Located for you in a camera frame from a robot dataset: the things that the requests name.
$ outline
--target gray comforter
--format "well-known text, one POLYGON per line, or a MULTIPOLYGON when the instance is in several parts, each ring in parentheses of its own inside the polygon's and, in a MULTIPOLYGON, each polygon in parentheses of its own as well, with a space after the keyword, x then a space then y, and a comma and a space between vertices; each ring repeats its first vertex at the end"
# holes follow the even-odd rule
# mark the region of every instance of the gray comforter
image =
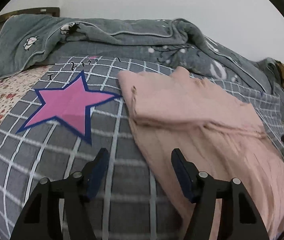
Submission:
POLYGON ((0 32, 0 78, 34 64, 54 64, 61 56, 85 55, 134 58, 171 68, 181 65, 205 77, 278 95, 284 117, 284 91, 260 70, 269 62, 241 57, 184 19, 122 21, 19 15, 11 17, 0 32))

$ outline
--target pink towel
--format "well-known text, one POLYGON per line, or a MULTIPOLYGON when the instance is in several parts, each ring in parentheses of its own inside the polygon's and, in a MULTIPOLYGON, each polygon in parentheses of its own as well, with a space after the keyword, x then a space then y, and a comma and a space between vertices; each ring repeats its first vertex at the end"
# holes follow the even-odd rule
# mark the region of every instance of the pink towel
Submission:
MULTIPOLYGON (((121 71, 118 78, 135 142, 183 218, 184 230, 194 206, 174 173, 174 148, 215 179, 239 178, 270 238, 284 231, 284 163, 251 104, 208 79, 190 78, 182 67, 170 76, 121 71)), ((211 240, 217 238, 220 214, 218 200, 211 240)))

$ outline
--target star with navy outline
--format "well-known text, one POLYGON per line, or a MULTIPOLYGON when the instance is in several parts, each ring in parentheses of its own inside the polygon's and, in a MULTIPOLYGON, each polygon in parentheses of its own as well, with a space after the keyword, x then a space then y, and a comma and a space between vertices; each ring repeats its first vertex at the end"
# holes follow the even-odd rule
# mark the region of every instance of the star with navy outline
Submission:
POLYGON ((35 89, 35 93, 42 105, 24 122, 17 133, 55 119, 89 144, 92 144, 91 107, 121 97, 112 92, 90 90, 83 70, 64 88, 35 89))

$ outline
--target bed frame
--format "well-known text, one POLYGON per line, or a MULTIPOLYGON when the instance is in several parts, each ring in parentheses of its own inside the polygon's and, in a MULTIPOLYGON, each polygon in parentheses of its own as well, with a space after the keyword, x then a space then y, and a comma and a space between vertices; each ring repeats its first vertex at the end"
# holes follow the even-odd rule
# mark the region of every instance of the bed frame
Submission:
POLYGON ((60 17, 60 8, 58 7, 39 7, 39 8, 30 8, 23 9, 18 11, 9 12, 6 14, 0 15, 0 30, 3 24, 13 15, 20 14, 47 14, 53 17, 60 17))

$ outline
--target checkered bed sheet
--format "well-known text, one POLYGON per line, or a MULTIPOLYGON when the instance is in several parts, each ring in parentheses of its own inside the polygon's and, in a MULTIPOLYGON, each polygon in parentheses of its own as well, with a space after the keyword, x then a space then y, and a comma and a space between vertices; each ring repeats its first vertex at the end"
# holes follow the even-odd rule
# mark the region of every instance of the checkered bed sheet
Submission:
MULTIPOLYGON (((61 88, 82 70, 89 89, 121 93, 120 70, 148 71, 170 75, 174 70, 133 59, 64 57, 55 64, 14 106, 0 125, 0 238, 10 238, 17 218, 39 179, 58 180, 81 170, 98 150, 110 152, 110 163, 99 193, 87 207, 98 239, 177 239, 181 218, 173 208, 134 143, 123 99, 91 109, 92 146, 56 121, 48 121, 16 134, 39 107, 34 89, 61 88)), ((284 134, 279 116, 279 98, 260 94, 231 82, 213 80, 224 90, 254 105, 273 143, 284 134)), ((69 239, 63 219, 64 238, 69 239)))

